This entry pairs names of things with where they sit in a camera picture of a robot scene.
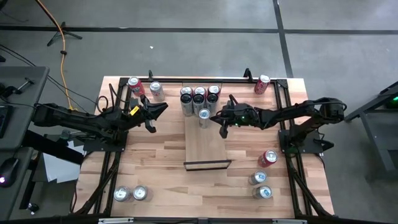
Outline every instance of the aluminum can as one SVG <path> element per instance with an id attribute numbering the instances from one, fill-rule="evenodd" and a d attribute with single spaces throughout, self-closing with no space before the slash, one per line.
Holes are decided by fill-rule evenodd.
<path id="1" fill-rule="evenodd" d="M 254 87 L 254 92 L 256 94 L 263 94 L 266 91 L 270 82 L 271 82 L 271 79 L 268 76 L 260 75 L 260 77 L 256 83 L 256 86 Z"/>
<path id="2" fill-rule="evenodd" d="M 193 114 L 199 116 L 199 111 L 205 107 L 205 97 L 202 94 L 196 94 L 192 101 Z"/>
<path id="3" fill-rule="evenodd" d="M 138 185 L 132 191 L 132 196 L 137 201 L 143 201 L 143 200 L 150 201 L 152 199 L 153 192 L 151 191 L 151 189 L 149 189 L 148 187 L 146 187 L 144 185 Z"/>
<path id="4" fill-rule="evenodd" d="M 118 202 L 133 201 L 132 193 L 128 187 L 120 186 L 114 190 L 113 197 Z"/>
<path id="5" fill-rule="evenodd" d="M 199 111 L 199 127 L 207 128 L 209 125 L 210 111 L 206 108 L 203 108 Z"/>
<path id="6" fill-rule="evenodd" d="M 203 95 L 204 97 L 206 97 L 206 89 L 203 88 L 203 87 L 201 87 L 201 86 L 199 86 L 199 87 L 197 87 L 197 88 L 195 89 L 194 94 L 195 94 L 195 95 L 196 95 L 196 94 L 201 94 L 201 95 Z"/>
<path id="7" fill-rule="evenodd" d="M 152 96 L 154 96 L 155 101 L 164 101 L 164 91 L 163 86 L 160 82 L 152 82 L 149 86 Z"/>
<path id="8" fill-rule="evenodd" d="M 210 93 L 214 93 L 217 96 L 220 96 L 221 88 L 218 85 L 211 85 L 209 86 L 209 88 L 207 88 L 207 94 L 209 95 Z"/>
<path id="9" fill-rule="evenodd" d="M 210 114 L 216 113 L 218 96 L 214 93 L 210 93 L 206 98 L 206 108 L 209 109 Z"/>
<path id="10" fill-rule="evenodd" d="M 142 82 L 139 78 L 137 77 L 131 77 L 129 81 L 127 82 L 129 85 L 131 91 L 136 95 L 136 96 L 141 96 L 142 94 L 145 94 L 145 89 L 144 86 L 142 85 Z"/>
<path id="11" fill-rule="evenodd" d="M 264 199 L 272 197 L 272 190 L 268 186 L 262 186 L 253 189 L 252 196 L 256 199 Z"/>
<path id="12" fill-rule="evenodd" d="M 193 96 L 193 90 L 191 87 L 182 87 L 180 90 L 180 95 L 188 93 L 189 95 Z"/>
<path id="13" fill-rule="evenodd" d="M 192 116 L 193 115 L 193 108 L 192 108 L 192 96 L 188 93 L 184 93 L 180 97 L 181 101 L 181 108 L 182 108 L 182 113 L 186 116 Z"/>
<path id="14" fill-rule="evenodd" d="M 267 179 L 267 174 L 262 171 L 262 170 L 257 170 L 255 173 L 250 175 L 249 177 L 249 184 L 250 185 L 256 185 L 256 184 L 261 184 Z"/>
<path id="15" fill-rule="evenodd" d="M 278 160 L 278 155 L 275 151 L 267 150 L 259 156 L 258 164 L 261 167 L 269 167 Z"/>

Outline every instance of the wooden platform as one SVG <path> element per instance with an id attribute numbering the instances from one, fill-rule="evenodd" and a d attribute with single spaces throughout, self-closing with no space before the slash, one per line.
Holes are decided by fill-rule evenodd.
<path id="1" fill-rule="evenodd" d="M 120 77 L 104 77 L 100 95 L 109 97 L 108 84 L 117 86 Z M 307 99 L 303 79 L 288 79 L 292 104 Z M 293 218 L 292 199 L 284 155 L 280 153 L 277 132 L 279 125 L 261 131 L 251 127 L 229 128 L 225 139 L 226 157 L 232 164 L 225 170 L 187 172 L 185 161 L 185 117 L 181 112 L 179 90 L 184 84 L 165 83 L 165 101 L 169 108 L 154 123 L 157 132 L 145 128 L 129 132 L 128 143 L 121 157 L 116 186 L 135 187 L 144 184 L 154 191 L 150 202 L 119 203 L 114 201 L 112 216 L 129 217 L 220 217 L 220 218 Z M 146 95 L 152 100 L 146 85 Z M 252 84 L 223 84 L 220 103 L 229 94 L 240 102 L 260 108 L 276 109 L 274 89 L 256 95 Z M 296 119 L 302 123 L 306 118 Z M 258 169 L 257 158 L 267 149 L 278 152 L 279 160 L 264 169 L 266 185 L 273 197 L 255 200 L 248 177 Z M 88 199 L 98 181 L 104 154 L 94 152 L 81 167 L 77 185 L 76 210 Z M 325 171 L 319 158 L 303 155 L 307 185 L 324 208 L 333 213 Z M 104 191 L 103 207 L 108 190 Z M 300 208 L 304 212 L 302 193 L 298 190 Z"/>

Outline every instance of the gray floor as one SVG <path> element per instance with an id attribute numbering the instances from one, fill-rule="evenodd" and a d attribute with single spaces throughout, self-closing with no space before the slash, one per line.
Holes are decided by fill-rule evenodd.
<path id="1" fill-rule="evenodd" d="M 43 1 L 58 21 L 71 26 L 271 28 L 276 21 L 271 0 L 61 0 Z M 286 29 L 398 29 L 397 1 L 280 0 Z M 4 11 L 27 25 L 49 26 L 33 1 L 11 1 Z M 0 14 L 0 23 L 16 23 Z M 53 32 L 1 31 L 0 43 L 50 67 L 60 80 L 61 42 L 46 43 Z M 286 77 L 277 34 L 79 33 L 67 39 L 65 75 L 68 87 L 95 99 L 104 75 L 217 75 L 240 77 L 246 67 L 254 75 Z M 396 35 L 287 35 L 295 78 L 304 78 L 308 97 L 335 97 L 347 113 L 397 81 Z M 4 65 L 22 65 L 7 57 Z M 90 102 L 75 97 L 86 110 Z M 41 102 L 66 106 L 62 93 L 46 85 Z M 40 133 L 48 132 L 31 127 Z M 53 128 L 51 132 L 60 131 Z M 325 153 L 326 174 L 335 213 L 344 218 L 397 222 L 398 184 L 368 183 L 364 176 L 377 160 L 359 120 L 321 128 L 335 147 Z M 37 216 L 67 213 L 73 185 L 38 187 Z M 28 217 L 16 212 L 14 218 Z"/>

